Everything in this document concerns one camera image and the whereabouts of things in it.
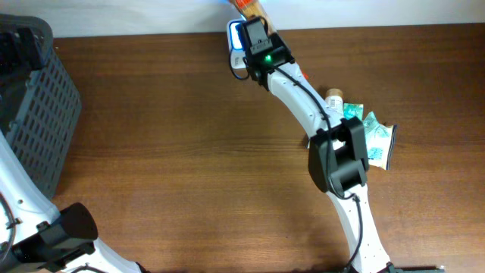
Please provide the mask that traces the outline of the white tube with gold cap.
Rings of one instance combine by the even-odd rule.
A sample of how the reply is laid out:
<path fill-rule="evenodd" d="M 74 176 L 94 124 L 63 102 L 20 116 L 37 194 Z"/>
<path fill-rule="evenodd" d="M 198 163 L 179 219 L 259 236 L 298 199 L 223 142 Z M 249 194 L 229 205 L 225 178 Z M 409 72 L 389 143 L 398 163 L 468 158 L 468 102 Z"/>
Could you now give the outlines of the white tube with gold cap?
<path fill-rule="evenodd" d="M 326 91 L 325 102 L 334 111 L 343 115 L 343 92 L 340 89 L 332 88 Z"/>

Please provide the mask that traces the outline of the small teal tissue packet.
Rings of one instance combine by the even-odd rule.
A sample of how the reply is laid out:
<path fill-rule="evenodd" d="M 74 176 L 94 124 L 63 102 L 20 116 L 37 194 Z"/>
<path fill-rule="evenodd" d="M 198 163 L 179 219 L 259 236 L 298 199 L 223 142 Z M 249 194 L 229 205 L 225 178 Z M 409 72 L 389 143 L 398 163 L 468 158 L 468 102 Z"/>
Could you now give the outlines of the small teal tissue packet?
<path fill-rule="evenodd" d="M 343 115 L 345 119 L 358 118 L 360 121 L 363 119 L 364 105 L 363 104 L 343 104 Z"/>

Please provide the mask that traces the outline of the orange red spaghetti packet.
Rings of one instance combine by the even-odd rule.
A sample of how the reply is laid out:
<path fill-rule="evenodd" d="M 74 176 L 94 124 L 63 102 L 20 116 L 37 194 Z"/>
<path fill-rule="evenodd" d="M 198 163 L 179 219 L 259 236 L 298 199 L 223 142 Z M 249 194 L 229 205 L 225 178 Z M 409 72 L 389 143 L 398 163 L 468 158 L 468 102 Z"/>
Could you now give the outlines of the orange red spaghetti packet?
<path fill-rule="evenodd" d="M 277 30 L 271 22 L 266 10 L 259 0 L 229 0 L 229 3 L 246 19 L 253 17 L 261 17 L 263 21 L 268 23 L 268 32 L 270 34 L 276 33 Z"/>

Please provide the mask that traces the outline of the teal green snack pouch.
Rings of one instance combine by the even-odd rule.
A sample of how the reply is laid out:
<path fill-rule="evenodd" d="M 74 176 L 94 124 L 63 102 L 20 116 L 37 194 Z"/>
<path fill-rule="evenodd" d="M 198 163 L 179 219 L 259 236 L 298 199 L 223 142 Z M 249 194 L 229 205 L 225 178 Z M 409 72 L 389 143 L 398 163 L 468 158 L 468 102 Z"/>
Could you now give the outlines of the teal green snack pouch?
<path fill-rule="evenodd" d="M 388 138 L 392 136 L 393 127 L 386 127 L 379 123 L 375 113 L 372 111 L 368 113 L 366 118 L 363 120 L 363 125 L 365 126 L 365 136 L 370 139 L 372 137 L 376 138 Z"/>

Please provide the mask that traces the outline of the yellow wet wipes pack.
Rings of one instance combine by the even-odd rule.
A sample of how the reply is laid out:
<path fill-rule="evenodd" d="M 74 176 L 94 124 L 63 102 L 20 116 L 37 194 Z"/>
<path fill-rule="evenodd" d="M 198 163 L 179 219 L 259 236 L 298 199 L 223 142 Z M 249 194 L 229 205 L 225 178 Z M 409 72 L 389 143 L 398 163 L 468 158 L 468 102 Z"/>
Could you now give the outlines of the yellow wet wipes pack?
<path fill-rule="evenodd" d="M 378 168 L 382 168 L 386 171 L 390 169 L 390 159 L 393 154 L 397 129 L 396 125 L 388 127 L 393 127 L 393 133 L 391 137 L 372 137 L 370 139 L 365 137 L 369 164 Z"/>

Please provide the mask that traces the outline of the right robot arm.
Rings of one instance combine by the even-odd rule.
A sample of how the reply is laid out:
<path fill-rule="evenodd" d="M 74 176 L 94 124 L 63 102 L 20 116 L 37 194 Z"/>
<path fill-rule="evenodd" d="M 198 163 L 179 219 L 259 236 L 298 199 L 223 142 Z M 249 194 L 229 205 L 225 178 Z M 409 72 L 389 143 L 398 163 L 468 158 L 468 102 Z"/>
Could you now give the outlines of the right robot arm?
<path fill-rule="evenodd" d="M 295 116 L 309 140 L 308 171 L 333 203 L 349 246 L 344 272 L 398 272 L 377 232 L 368 201 L 365 127 L 346 119 L 307 81 L 286 43 L 262 16 L 227 24 L 232 71 L 276 96 Z"/>

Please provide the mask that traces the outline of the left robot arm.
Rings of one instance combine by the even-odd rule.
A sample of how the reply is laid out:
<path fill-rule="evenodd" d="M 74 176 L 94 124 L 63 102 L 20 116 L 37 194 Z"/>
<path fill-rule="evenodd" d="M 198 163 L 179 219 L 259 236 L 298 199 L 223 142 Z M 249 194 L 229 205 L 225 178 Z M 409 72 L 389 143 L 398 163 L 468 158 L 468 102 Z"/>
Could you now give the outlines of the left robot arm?
<path fill-rule="evenodd" d="M 59 210 L 34 185 L 1 139 L 1 270 L 3 272 L 143 273 L 104 243 L 89 210 Z"/>

